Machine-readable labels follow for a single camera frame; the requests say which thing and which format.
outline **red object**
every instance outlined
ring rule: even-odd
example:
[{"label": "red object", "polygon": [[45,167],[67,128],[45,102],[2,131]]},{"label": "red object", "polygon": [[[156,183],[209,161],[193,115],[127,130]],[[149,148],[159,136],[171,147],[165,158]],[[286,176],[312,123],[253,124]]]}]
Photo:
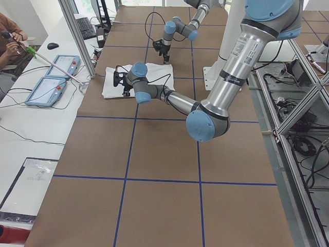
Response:
[{"label": "red object", "polygon": [[0,225],[0,243],[25,244],[30,230]]}]

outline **person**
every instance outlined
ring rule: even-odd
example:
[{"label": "person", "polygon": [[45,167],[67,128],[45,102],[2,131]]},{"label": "person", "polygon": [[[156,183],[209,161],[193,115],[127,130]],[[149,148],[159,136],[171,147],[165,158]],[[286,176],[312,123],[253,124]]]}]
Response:
[{"label": "person", "polygon": [[[8,31],[17,42],[27,40],[27,34],[11,19],[0,13],[0,33]],[[0,70],[7,65],[17,65],[17,69],[9,73],[19,76],[31,59],[31,55],[22,50],[17,42],[8,42],[0,38]]]},{"label": "person", "polygon": [[[16,42],[8,42],[0,37],[0,71],[7,65],[17,65],[15,69],[5,72],[19,76],[33,57],[32,54],[28,54],[20,48],[17,43],[27,40],[27,34],[14,21],[0,13],[0,33],[2,31],[10,32]],[[13,84],[14,80],[11,77],[0,75],[0,102]]]}]

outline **label sticker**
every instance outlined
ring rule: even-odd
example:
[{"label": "label sticker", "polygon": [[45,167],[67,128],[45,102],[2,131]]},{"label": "label sticker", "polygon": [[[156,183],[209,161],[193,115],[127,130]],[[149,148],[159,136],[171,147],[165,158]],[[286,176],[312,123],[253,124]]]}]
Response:
[{"label": "label sticker", "polygon": [[261,54],[264,45],[256,40],[239,37],[232,51],[232,55],[250,67],[256,63],[256,59]]}]

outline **white desk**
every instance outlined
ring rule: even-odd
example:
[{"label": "white desk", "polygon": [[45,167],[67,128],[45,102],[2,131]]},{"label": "white desk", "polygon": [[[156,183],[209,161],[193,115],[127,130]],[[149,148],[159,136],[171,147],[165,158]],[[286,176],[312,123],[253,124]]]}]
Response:
[{"label": "white desk", "polygon": [[[59,48],[48,50],[47,44],[50,42],[58,43]],[[96,38],[86,40],[85,44],[88,53],[91,55],[94,51],[92,45],[97,47]],[[58,54],[80,56],[64,18],[59,21],[52,34],[45,40],[38,52],[51,61],[53,61]],[[49,64],[43,59],[37,57],[37,59],[32,59],[25,70],[39,66],[49,66]],[[17,79],[12,88],[23,87],[33,89],[38,80],[44,76],[46,72],[46,68],[27,72]],[[85,67],[77,75],[77,78],[81,81],[89,80],[88,72]],[[74,90],[75,87],[68,81],[61,99],[54,105],[54,107],[64,108],[68,104]],[[29,91],[24,90],[14,90],[11,92],[13,93],[10,93],[10,95],[17,102],[24,102],[29,94]],[[37,141],[65,143],[82,99],[83,95],[77,90],[74,94],[73,100],[64,110],[56,110],[52,108],[40,109],[37,107],[25,107],[21,105],[0,108],[0,118],[2,118],[0,125],[19,133],[25,138]],[[12,104],[15,104],[15,102],[10,97],[6,96],[0,103],[0,107]],[[10,133],[0,128],[0,201],[4,198],[26,157],[58,160],[63,148],[64,146],[54,144],[26,141],[14,133]],[[15,226],[15,224],[8,224],[7,222],[0,222],[0,224]],[[18,227],[31,228],[31,225],[22,226],[20,224]]]}]

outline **blue tablet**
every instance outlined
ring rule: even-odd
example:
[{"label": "blue tablet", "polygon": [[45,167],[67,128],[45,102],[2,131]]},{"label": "blue tablet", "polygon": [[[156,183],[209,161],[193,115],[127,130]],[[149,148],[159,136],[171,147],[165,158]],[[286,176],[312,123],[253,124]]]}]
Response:
[{"label": "blue tablet", "polygon": [[65,78],[42,77],[27,97],[25,104],[51,107],[60,98],[65,87]]},{"label": "blue tablet", "polygon": [[[77,72],[77,69],[80,66],[81,60],[79,56],[72,55],[57,55],[53,61],[58,67],[68,72],[71,75],[74,75]],[[70,78],[67,74],[61,72],[58,68],[51,66],[47,73],[47,77],[61,77],[61,78]]]}]

